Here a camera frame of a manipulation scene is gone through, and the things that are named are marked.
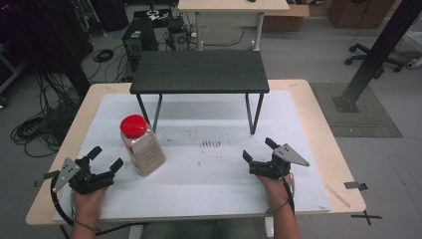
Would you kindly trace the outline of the cardboard box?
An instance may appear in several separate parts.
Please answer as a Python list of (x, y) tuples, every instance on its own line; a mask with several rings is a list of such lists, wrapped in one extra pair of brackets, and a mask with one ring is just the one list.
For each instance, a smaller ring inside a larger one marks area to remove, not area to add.
[(280, 13), (266, 13), (264, 16), (264, 31), (299, 32), (303, 22), (310, 15), (308, 5), (290, 4), (290, 9)]

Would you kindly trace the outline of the thin wooden strip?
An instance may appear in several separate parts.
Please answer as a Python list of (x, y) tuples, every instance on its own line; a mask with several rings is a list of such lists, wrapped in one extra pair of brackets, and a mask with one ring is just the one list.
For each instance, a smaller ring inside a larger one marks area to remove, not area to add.
[(325, 185), (325, 188), (337, 199), (339, 200), (345, 207), (350, 208), (350, 204), (341, 197), (334, 189), (332, 189), (329, 185)]

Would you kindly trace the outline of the white foam board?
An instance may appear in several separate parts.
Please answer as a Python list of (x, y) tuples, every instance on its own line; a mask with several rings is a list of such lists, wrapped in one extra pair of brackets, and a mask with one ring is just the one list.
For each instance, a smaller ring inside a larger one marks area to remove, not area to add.
[[(124, 162), (106, 192), (102, 218), (152, 221), (262, 215), (269, 208), (265, 189), (250, 174), (243, 155), (270, 160), (266, 138), (288, 144), (307, 161), (292, 168), (297, 213), (330, 211), (291, 94), (266, 94), (258, 126), (250, 130), (246, 108), (256, 101), (255, 96), (242, 95), (103, 96), (79, 151), (86, 155), (95, 146), (102, 148), (91, 163), (94, 173), (108, 170), (117, 159)], [(159, 115), (155, 134), (166, 156), (148, 176), (136, 172), (119, 130), (125, 117), (142, 108)]]

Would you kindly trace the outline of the black computer tower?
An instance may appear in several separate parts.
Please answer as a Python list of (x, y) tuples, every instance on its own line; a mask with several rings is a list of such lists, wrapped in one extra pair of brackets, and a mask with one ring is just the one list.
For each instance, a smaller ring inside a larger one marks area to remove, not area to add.
[(122, 37), (122, 42), (133, 72), (144, 51), (158, 50), (153, 24), (149, 18), (133, 19)]

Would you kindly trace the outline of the black metal pole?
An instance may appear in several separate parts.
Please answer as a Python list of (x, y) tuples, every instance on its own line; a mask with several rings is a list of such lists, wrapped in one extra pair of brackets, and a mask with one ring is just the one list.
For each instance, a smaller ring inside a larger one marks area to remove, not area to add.
[(360, 95), (421, 12), (422, 0), (401, 1), (350, 83), (340, 96), (332, 98), (338, 112), (358, 112)]

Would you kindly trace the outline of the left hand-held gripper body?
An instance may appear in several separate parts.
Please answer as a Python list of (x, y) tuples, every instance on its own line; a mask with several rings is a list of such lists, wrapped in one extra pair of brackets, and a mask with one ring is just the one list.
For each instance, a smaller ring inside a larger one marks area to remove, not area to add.
[(90, 194), (112, 185), (114, 166), (112, 165), (106, 172), (94, 174), (91, 173), (90, 167), (90, 162), (93, 159), (92, 156), (87, 155), (75, 160), (66, 157), (62, 169), (53, 183), (52, 192), (57, 193), (66, 184), (69, 184), (72, 189), (80, 194)]

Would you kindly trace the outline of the grey floor mat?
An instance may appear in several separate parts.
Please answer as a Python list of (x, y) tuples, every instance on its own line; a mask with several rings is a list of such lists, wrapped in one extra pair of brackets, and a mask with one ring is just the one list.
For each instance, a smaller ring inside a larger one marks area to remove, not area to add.
[(334, 99), (346, 89), (346, 83), (311, 83), (316, 100), (334, 136), (338, 137), (401, 137), (383, 105), (367, 87), (352, 112), (341, 112)]

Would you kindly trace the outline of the dark wrist band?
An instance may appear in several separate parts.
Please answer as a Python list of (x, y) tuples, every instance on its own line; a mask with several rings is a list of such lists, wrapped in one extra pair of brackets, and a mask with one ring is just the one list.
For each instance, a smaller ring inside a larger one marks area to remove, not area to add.
[(84, 227), (86, 227), (86, 228), (88, 228), (88, 229), (90, 229), (90, 230), (92, 230), (92, 231), (95, 231), (96, 233), (98, 233), (98, 232), (101, 232), (101, 229), (99, 229), (99, 228), (97, 228), (97, 227), (92, 227), (92, 226), (89, 226), (89, 225), (87, 225), (87, 224), (84, 224), (84, 223), (82, 223), (82, 222), (79, 222), (78, 220), (74, 220), (74, 223), (75, 224), (79, 224), (79, 225), (81, 225), (81, 226), (84, 226)]
[(289, 202), (289, 200), (286, 200), (282, 205), (280, 205), (280, 206), (278, 206), (277, 208), (269, 208), (267, 211), (266, 211), (266, 214), (274, 214), (274, 213), (276, 213), (277, 211), (279, 211), (280, 209), (282, 209), (284, 206), (286, 206), (287, 204), (290, 204), (290, 202)]

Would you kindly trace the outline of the black shelf with metal legs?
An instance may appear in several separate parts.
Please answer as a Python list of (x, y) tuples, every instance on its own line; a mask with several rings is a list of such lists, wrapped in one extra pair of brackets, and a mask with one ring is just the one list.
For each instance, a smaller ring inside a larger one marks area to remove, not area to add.
[(257, 94), (257, 107), (270, 91), (257, 51), (146, 51), (129, 92), (147, 115), (142, 96), (176, 94)]

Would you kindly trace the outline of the open electronics unit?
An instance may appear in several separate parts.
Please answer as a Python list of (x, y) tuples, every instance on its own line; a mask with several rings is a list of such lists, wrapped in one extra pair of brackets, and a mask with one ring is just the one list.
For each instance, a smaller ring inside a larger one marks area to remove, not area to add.
[(173, 51), (187, 51), (189, 49), (188, 29), (181, 16), (170, 18), (167, 21), (166, 45)]

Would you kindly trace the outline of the white table leg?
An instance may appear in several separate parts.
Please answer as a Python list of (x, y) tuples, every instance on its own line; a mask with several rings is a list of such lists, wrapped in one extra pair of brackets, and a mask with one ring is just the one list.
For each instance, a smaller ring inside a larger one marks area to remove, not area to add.
[(130, 227), (128, 239), (140, 239), (143, 232), (142, 225), (134, 225)]
[(269, 238), (274, 237), (274, 218), (273, 217), (265, 217), (264, 218), (265, 230), (266, 234)]

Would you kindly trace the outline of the person's left hand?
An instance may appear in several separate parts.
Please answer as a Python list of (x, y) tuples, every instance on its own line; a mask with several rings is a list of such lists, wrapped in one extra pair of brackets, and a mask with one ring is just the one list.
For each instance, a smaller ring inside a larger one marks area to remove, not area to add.
[(106, 195), (106, 189), (102, 188), (93, 193), (74, 193), (75, 219), (77, 222), (95, 228), (102, 211), (102, 202)]

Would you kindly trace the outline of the white desk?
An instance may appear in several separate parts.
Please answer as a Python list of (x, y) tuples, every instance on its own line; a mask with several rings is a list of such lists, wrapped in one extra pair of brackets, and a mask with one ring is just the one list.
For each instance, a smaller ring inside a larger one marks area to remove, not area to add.
[(284, 13), (290, 10), (286, 0), (179, 0), (177, 8), (182, 12), (193, 12), (195, 15), (196, 50), (203, 50), (203, 40), (200, 33), (201, 14), (217, 13), (255, 13), (257, 15), (255, 40), (252, 50), (260, 50), (260, 40), (266, 13)]

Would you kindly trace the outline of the person's right hand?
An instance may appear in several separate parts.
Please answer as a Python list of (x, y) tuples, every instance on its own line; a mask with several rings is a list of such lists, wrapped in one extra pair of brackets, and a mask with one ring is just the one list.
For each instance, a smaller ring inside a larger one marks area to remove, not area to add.
[(259, 180), (264, 184), (268, 202), (271, 208), (277, 208), (286, 200), (289, 200), (288, 191), (285, 184), (292, 184), (292, 177), (287, 175), (282, 179), (272, 179), (265, 176), (258, 176)]

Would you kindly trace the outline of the black tape cross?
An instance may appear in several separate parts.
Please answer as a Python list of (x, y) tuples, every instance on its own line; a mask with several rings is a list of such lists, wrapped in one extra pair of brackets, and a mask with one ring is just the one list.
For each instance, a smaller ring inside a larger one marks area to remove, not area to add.
[(351, 214), (350, 217), (364, 219), (368, 225), (372, 224), (372, 220), (382, 219), (382, 216), (368, 214), (366, 210), (364, 210), (361, 214)]

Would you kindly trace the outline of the red lid seasoning jar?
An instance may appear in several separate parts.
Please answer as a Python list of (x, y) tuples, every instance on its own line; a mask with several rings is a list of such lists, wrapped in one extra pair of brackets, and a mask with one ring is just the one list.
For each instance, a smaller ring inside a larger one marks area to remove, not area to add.
[(143, 116), (127, 116), (119, 129), (130, 160), (140, 175), (151, 174), (165, 162), (157, 137)]

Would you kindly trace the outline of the black tape piece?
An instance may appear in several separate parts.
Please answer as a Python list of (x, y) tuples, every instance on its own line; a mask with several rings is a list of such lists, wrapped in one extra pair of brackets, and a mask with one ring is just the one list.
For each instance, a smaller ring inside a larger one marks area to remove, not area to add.
[(54, 184), (54, 178), (58, 175), (59, 175), (58, 170), (46, 172), (43, 174), (41, 179), (37, 179), (34, 181), (33, 186), (41, 187), (45, 181), (48, 181), (50, 184)]
[(346, 189), (358, 189), (359, 191), (368, 189), (365, 183), (359, 183), (357, 181), (345, 182), (344, 186)]

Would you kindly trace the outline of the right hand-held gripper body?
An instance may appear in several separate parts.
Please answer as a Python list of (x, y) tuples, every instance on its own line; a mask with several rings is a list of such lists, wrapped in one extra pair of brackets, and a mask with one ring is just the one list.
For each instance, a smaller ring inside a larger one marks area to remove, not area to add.
[(279, 148), (273, 150), (272, 159), (267, 162), (256, 161), (250, 165), (249, 172), (251, 174), (266, 176), (272, 179), (285, 177), (290, 173), (291, 164), (301, 166), (309, 166), (310, 163), (299, 155), (287, 143), (280, 145)]

